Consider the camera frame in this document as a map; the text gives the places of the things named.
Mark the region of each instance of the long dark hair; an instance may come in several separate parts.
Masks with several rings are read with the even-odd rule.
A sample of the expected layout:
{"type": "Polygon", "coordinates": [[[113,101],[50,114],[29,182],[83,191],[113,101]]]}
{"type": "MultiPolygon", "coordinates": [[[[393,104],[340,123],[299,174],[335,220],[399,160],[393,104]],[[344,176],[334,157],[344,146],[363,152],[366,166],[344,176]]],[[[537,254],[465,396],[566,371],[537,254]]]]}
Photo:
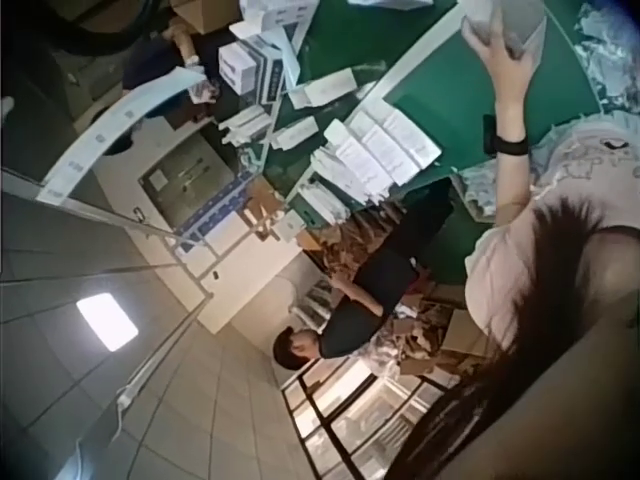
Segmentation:
{"type": "Polygon", "coordinates": [[[434,403],[407,438],[387,480],[437,476],[580,337],[588,288],[578,277],[580,259],[600,220],[588,205],[566,200],[551,210],[536,210],[535,220],[531,286],[513,300],[514,341],[434,403]]]}

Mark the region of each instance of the man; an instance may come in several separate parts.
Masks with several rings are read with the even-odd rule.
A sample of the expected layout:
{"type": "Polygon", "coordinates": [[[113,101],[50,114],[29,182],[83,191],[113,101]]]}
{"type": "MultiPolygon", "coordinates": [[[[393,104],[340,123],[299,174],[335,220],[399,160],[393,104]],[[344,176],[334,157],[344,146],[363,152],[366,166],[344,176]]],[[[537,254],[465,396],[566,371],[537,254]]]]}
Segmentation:
{"type": "Polygon", "coordinates": [[[415,258],[451,214],[450,186],[449,179],[432,184],[362,264],[353,281],[341,275],[331,277],[331,285],[344,296],[324,330],[285,329],[273,344],[276,362],[298,370],[309,360],[349,355],[373,337],[418,278],[415,258]]]}
{"type": "MultiPolygon", "coordinates": [[[[196,104],[213,104],[220,97],[221,89],[224,89],[218,80],[218,48],[232,41],[233,36],[227,30],[191,35],[184,21],[180,17],[174,17],[161,34],[142,40],[133,48],[124,65],[122,96],[140,85],[167,75],[176,67],[186,67],[204,73],[208,79],[188,90],[191,101],[196,104]]],[[[183,95],[176,95],[148,112],[145,118],[164,116],[178,109],[183,99],[183,95]]],[[[106,110],[107,108],[103,108],[97,112],[91,123],[106,110]]],[[[132,132],[133,129],[118,138],[105,155],[118,155],[129,150],[133,146],[132,132]]]]}

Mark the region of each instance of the light fixture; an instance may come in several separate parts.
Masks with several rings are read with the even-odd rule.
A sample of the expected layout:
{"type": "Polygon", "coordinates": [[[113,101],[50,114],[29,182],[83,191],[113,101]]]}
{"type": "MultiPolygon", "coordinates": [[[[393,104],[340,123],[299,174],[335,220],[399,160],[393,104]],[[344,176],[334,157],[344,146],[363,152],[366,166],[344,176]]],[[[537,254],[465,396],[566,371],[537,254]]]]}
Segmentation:
{"type": "Polygon", "coordinates": [[[76,305],[110,352],[115,352],[138,335],[138,329],[110,293],[84,298],[76,305]]]}

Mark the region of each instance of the black watch strap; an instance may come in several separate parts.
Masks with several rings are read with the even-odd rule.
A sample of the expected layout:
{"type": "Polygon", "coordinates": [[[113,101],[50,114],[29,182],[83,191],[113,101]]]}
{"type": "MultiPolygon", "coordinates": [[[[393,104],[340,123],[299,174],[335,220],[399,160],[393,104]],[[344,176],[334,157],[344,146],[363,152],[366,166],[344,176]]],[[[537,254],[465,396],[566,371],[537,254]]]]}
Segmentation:
{"type": "Polygon", "coordinates": [[[519,142],[507,142],[496,133],[496,117],[494,115],[484,115],[484,153],[494,156],[497,153],[520,157],[529,154],[529,138],[525,136],[519,142]]]}

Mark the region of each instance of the pink shirt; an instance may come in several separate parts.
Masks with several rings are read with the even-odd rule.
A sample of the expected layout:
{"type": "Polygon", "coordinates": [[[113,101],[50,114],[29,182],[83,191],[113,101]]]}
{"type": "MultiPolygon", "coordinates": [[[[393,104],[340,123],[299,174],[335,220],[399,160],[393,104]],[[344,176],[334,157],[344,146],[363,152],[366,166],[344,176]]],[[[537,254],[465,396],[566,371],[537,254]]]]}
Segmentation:
{"type": "Polygon", "coordinates": [[[478,326],[503,348],[515,334],[513,299],[530,283],[533,209],[555,205],[563,197],[576,203],[588,199],[602,214],[603,227],[640,229],[639,143],[604,121],[573,128],[559,141],[529,206],[476,243],[465,260],[467,307],[478,326]]]}

